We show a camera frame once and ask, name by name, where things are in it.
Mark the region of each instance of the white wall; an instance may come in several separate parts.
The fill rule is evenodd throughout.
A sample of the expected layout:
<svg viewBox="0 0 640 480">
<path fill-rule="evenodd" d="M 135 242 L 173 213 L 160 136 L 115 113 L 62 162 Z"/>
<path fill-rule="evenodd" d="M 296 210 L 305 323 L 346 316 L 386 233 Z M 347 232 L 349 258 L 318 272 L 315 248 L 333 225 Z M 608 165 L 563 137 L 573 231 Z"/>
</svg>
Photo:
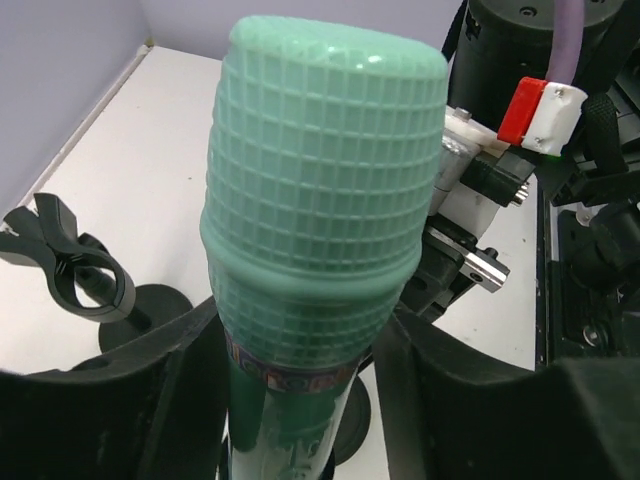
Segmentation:
<svg viewBox="0 0 640 480">
<path fill-rule="evenodd" d="M 148 35 L 137 0 L 0 0 L 0 219 Z"/>
<path fill-rule="evenodd" d="M 221 59 L 243 16 L 273 14 L 346 23 L 440 48 L 461 0 L 140 0 L 158 45 Z"/>
</svg>

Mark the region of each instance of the grid pattern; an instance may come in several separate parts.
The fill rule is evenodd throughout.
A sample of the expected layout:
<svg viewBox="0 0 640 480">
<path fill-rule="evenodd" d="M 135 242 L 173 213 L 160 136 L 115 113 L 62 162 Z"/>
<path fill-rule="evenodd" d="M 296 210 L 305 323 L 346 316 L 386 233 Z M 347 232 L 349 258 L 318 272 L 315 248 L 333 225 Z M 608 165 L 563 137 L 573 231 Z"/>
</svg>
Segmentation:
<svg viewBox="0 0 640 480">
<path fill-rule="evenodd" d="M 210 264 L 220 319 L 233 341 L 265 363 L 320 369 L 352 362 L 373 342 L 401 288 L 349 305 L 304 304 L 247 288 Z"/>
<path fill-rule="evenodd" d="M 300 282 L 417 263 L 438 173 L 446 62 L 413 40 L 282 17 L 243 19 L 231 42 L 202 215 L 221 318 L 262 360 L 351 360 L 402 285 L 366 304 L 294 307 L 233 281 L 216 249 Z"/>
</svg>

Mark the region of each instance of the microphone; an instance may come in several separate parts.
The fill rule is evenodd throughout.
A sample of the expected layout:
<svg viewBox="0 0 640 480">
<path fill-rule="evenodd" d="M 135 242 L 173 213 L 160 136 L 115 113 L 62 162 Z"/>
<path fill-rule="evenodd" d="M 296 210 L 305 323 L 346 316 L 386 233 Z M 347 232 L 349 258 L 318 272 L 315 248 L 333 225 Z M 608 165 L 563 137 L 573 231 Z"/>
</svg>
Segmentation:
<svg viewBox="0 0 640 480">
<path fill-rule="evenodd" d="M 231 480 L 320 478 L 362 355 L 420 261 L 446 78 L 439 51 L 390 34 L 233 27 L 200 222 L 231 358 Z"/>
</svg>

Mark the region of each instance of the black round base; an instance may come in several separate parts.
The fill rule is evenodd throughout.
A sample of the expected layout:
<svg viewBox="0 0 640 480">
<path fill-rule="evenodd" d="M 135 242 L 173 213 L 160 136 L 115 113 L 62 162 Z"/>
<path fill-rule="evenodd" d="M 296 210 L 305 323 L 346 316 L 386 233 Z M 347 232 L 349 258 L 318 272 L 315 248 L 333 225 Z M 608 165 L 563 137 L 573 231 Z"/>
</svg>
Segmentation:
<svg viewBox="0 0 640 480">
<path fill-rule="evenodd" d="M 331 456 L 327 462 L 327 466 L 322 472 L 322 476 L 318 480 L 333 480 L 336 473 L 336 456 L 335 451 L 331 451 Z M 220 461 L 218 462 L 218 479 L 229 480 L 229 437 L 225 437 L 220 450 Z"/>
<path fill-rule="evenodd" d="M 145 330 L 136 329 L 126 319 L 103 323 L 98 332 L 102 353 L 129 343 L 193 309 L 187 297 L 167 285 L 141 285 L 136 287 L 136 309 L 147 314 L 152 324 Z"/>
<path fill-rule="evenodd" d="M 340 421 L 340 428 L 333 444 L 336 465 L 342 465 L 353 457 L 367 438 L 371 425 L 371 401 L 367 387 L 356 377 Z"/>
</svg>

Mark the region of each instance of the red plastic part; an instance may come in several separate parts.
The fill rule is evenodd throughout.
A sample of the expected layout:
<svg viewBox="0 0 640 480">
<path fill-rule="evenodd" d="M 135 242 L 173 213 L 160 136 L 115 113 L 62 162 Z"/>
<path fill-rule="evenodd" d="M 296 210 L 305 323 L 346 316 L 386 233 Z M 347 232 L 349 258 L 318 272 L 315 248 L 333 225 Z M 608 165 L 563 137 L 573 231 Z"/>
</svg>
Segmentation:
<svg viewBox="0 0 640 480">
<path fill-rule="evenodd" d="M 546 80 L 531 77 L 520 80 L 498 130 L 498 140 L 518 147 L 522 145 L 522 139 L 529 130 L 533 115 L 548 83 Z"/>
</svg>

